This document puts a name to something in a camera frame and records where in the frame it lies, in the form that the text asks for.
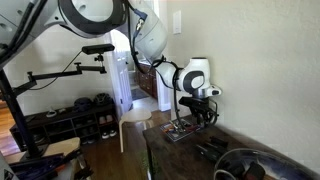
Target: door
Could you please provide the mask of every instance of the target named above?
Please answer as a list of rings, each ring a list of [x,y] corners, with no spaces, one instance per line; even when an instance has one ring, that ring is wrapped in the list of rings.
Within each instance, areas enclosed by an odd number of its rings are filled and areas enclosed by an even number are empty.
[[[106,43],[111,43],[115,46],[115,50],[112,52],[112,56],[109,57],[108,63],[110,67],[110,74],[113,85],[114,98],[117,108],[118,119],[121,115],[132,106],[132,95],[130,90],[129,75],[127,68],[127,53],[123,48],[123,43],[120,32],[113,30],[111,33],[107,33],[104,37]]]

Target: black table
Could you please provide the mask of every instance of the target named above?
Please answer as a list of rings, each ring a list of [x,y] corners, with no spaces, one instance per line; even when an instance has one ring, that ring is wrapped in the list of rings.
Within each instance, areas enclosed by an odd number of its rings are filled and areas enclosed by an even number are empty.
[[[233,137],[227,135],[215,126],[194,132],[177,141],[171,141],[160,126],[143,131],[147,143],[151,178],[154,179],[152,156],[155,157],[166,179],[210,179],[213,178],[214,163],[207,160],[195,148],[196,144],[209,141],[214,136],[229,142],[228,149],[246,147]]]

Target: wooden floor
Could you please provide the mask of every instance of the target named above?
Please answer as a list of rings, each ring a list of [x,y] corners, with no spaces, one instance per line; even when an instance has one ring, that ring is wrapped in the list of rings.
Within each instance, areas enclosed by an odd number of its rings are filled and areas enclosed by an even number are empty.
[[[167,122],[170,117],[170,110],[152,112],[152,121],[155,126]],[[14,125],[14,120],[10,111],[7,108],[0,109],[0,151],[3,155],[20,152],[9,132],[12,125]],[[84,157],[94,171],[92,179],[147,179],[147,170],[142,165],[142,159],[147,160],[142,130],[141,123],[125,123],[123,125],[124,153],[120,152],[119,134],[92,145],[83,146]]]

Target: chair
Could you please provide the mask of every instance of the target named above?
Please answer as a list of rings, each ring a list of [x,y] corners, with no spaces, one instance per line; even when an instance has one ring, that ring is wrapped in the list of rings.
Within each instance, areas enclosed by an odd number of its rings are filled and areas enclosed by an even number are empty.
[[[119,122],[121,153],[123,153],[122,124],[125,122],[141,122],[142,121],[144,130],[146,130],[147,129],[146,122],[150,120],[151,117],[152,117],[151,112],[147,109],[142,109],[142,108],[132,109],[121,116],[121,119]]]

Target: metal stand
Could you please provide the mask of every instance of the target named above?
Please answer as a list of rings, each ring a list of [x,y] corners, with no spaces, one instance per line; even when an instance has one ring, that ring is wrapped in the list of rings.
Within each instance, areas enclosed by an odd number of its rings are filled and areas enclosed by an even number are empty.
[[[11,111],[11,114],[13,116],[13,119],[18,126],[22,139],[26,143],[27,154],[28,154],[26,158],[32,159],[32,158],[41,157],[45,152],[45,149],[39,149],[37,147],[31,133],[29,132],[27,123],[25,121],[25,117],[17,101],[17,97],[13,92],[12,87],[9,83],[9,80],[3,69],[0,70],[0,89],[3,94],[3,99],[6,101]]]

